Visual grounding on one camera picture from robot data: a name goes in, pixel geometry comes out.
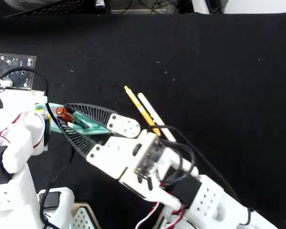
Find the black cloth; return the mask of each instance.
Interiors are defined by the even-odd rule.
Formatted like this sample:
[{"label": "black cloth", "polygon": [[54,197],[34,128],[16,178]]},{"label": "black cloth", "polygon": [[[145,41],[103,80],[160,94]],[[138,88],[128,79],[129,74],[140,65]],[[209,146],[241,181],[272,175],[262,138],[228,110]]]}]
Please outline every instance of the black cloth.
[{"label": "black cloth", "polygon": [[[36,55],[53,103],[101,105],[146,125],[123,86],[143,92],[243,205],[286,229],[286,14],[0,19],[0,52]],[[34,85],[42,89],[37,77]],[[69,153],[51,134],[49,151],[29,161],[37,191]],[[103,229],[134,228],[153,205],[79,155],[56,186],[88,202]]]}]

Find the white stick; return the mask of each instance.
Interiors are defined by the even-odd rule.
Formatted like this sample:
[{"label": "white stick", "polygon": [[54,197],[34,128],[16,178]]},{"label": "white stick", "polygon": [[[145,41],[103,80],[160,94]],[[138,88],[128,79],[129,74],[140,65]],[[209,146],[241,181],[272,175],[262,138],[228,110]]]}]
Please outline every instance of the white stick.
[{"label": "white stick", "polygon": [[[160,118],[160,116],[157,114],[157,112],[154,110],[153,106],[149,103],[149,101],[146,99],[146,97],[142,93],[138,93],[138,97],[141,100],[142,104],[145,106],[151,117],[153,118],[153,121],[157,123],[158,125],[164,125],[164,122]],[[171,142],[175,142],[176,139],[172,135],[171,131],[167,128],[161,129],[167,140]]]}]

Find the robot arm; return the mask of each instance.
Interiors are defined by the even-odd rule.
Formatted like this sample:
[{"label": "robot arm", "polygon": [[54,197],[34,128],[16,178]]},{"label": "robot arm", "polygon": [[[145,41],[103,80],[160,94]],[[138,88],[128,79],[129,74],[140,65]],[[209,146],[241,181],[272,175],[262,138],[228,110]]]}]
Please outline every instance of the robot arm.
[{"label": "robot arm", "polygon": [[[133,129],[138,130],[136,121],[115,113],[110,114],[104,125],[108,128],[117,126],[115,131],[121,135]],[[257,212],[248,211],[248,208],[225,193],[223,188],[208,176],[200,175],[197,167],[192,170],[187,183],[190,188],[187,198],[183,198],[180,193],[168,193],[161,185],[155,170],[158,171],[160,179],[163,179],[171,167],[178,168],[180,158],[171,148],[163,145],[154,133],[143,130],[137,138],[111,136],[105,144],[93,143],[91,147],[81,151],[82,141],[78,141],[78,138],[77,142],[72,141],[67,133],[68,128],[63,124],[61,129],[87,162],[118,179],[140,197],[163,203],[164,216],[170,222],[177,217],[172,215],[172,211],[177,211],[186,204],[184,217],[176,228],[193,228],[194,225],[199,229],[276,229]],[[182,170],[187,171],[190,166],[191,163],[182,158]]]},{"label": "robot arm", "polygon": [[[0,96],[6,95],[6,92],[0,93]],[[8,96],[6,98],[2,97],[2,101],[8,101],[7,98]],[[276,228],[258,213],[249,213],[246,207],[225,193],[210,178],[200,175],[196,167],[191,172],[191,179],[188,184],[190,196],[186,198],[186,201],[184,201],[182,195],[168,193],[161,185],[161,179],[166,176],[171,167],[174,169],[178,168],[180,159],[178,154],[171,148],[162,144],[158,136],[146,130],[140,133],[140,126],[135,120],[103,110],[100,107],[82,104],[67,104],[66,107],[73,111],[81,112],[117,134],[117,136],[111,136],[102,145],[79,134],[64,121],[59,120],[58,125],[62,133],[87,162],[98,167],[111,177],[118,179],[121,184],[142,198],[163,203],[165,205],[164,216],[170,222],[178,217],[172,214],[172,211],[178,211],[183,204],[186,204],[184,216],[175,225],[176,228],[191,228],[191,225],[199,229]],[[3,113],[7,114],[6,111],[9,112],[11,109],[4,106],[4,111]],[[34,119],[39,119],[35,112],[31,110],[31,107],[28,108],[26,106],[24,111],[21,111],[23,115],[33,115]],[[6,116],[13,122],[13,118],[10,115]],[[9,126],[6,137],[11,139],[11,141],[2,159],[3,166],[8,172],[21,174],[22,171],[26,171],[28,158],[46,149],[42,140],[39,141],[38,137],[40,135],[36,135],[38,137],[35,137],[33,140],[32,136],[35,135],[32,134],[33,132],[30,128],[31,126],[26,125],[25,120]],[[39,125],[34,129],[40,131],[43,128],[42,125]],[[38,142],[42,148],[35,150],[34,146]],[[187,171],[190,166],[191,163],[182,158],[182,170]],[[34,209],[34,211],[32,210],[33,212],[36,212],[36,203],[34,203],[32,209]]]}]

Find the white wire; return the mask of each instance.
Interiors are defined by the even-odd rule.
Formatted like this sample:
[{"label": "white wire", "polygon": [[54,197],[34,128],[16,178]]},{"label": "white wire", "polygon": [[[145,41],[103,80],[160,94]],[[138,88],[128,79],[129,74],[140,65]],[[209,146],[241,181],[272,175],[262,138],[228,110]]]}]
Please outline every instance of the white wire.
[{"label": "white wire", "polygon": [[135,226],[135,229],[138,229],[139,226],[140,226],[142,223],[144,223],[144,222],[157,210],[158,206],[159,206],[159,202],[156,203],[156,205],[154,206],[154,208],[151,210],[150,213],[148,213],[148,215],[147,215],[145,218],[143,218],[140,222],[137,223],[137,225]]}]

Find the white bracket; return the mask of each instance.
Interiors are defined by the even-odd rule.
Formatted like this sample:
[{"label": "white bracket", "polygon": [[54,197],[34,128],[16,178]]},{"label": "white bracket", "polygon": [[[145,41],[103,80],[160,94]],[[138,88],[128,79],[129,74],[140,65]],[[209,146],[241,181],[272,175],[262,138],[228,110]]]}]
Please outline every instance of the white bracket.
[{"label": "white bracket", "polygon": [[141,130],[136,120],[118,114],[110,115],[107,129],[128,138],[137,137]]}]

